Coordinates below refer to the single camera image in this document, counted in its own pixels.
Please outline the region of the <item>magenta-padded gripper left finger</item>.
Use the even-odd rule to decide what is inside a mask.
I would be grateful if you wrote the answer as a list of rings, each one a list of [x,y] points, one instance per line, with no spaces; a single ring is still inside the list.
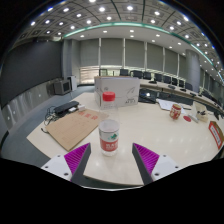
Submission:
[[[84,170],[91,154],[91,144],[87,143],[71,152],[57,154],[42,166],[42,169],[65,180],[81,185],[84,182]]]

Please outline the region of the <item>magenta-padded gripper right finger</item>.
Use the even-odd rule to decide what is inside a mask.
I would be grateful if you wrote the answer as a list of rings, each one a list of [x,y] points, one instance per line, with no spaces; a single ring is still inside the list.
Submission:
[[[132,154],[145,185],[181,170],[181,167],[168,155],[159,155],[137,143],[132,146]]]

